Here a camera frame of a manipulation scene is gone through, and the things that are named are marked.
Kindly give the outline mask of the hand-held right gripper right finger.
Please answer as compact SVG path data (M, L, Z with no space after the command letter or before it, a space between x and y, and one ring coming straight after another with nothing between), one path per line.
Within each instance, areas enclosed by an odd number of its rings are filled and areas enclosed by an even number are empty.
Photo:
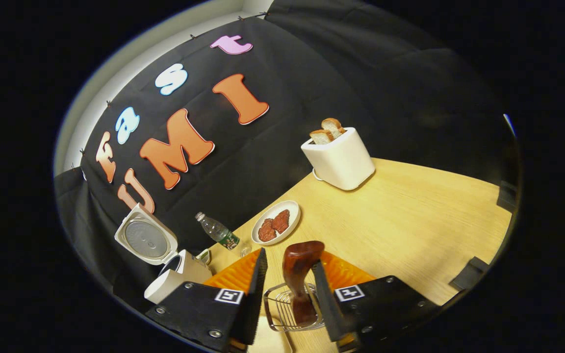
M390 346L440 311L398 277L373 277L329 252L312 273L323 322L339 351Z

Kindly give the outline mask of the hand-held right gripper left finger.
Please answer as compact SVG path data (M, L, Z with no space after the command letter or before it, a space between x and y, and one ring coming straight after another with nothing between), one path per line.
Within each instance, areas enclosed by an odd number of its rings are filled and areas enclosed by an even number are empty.
M206 353L244 353L257 333L267 268L260 248L205 284L180 284L146 311L146 319Z

